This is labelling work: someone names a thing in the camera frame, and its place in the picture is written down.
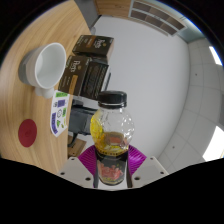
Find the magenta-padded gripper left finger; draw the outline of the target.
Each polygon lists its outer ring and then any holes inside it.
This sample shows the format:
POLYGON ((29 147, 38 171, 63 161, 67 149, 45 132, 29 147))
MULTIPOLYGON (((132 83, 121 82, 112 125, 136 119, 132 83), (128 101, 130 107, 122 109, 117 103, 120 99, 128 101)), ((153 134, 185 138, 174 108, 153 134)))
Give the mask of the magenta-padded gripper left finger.
POLYGON ((70 157, 57 175, 84 188, 98 187, 95 146, 90 146, 78 157, 70 157))

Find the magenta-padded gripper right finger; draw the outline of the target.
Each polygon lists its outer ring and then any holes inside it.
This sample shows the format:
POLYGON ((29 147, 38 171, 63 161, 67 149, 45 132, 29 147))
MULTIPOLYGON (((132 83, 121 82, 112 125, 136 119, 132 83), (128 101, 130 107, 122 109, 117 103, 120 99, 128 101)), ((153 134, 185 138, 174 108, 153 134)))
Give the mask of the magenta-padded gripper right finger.
POLYGON ((140 188, 168 175, 166 169, 154 157, 146 157, 133 146, 129 146, 127 159, 127 187, 140 188))

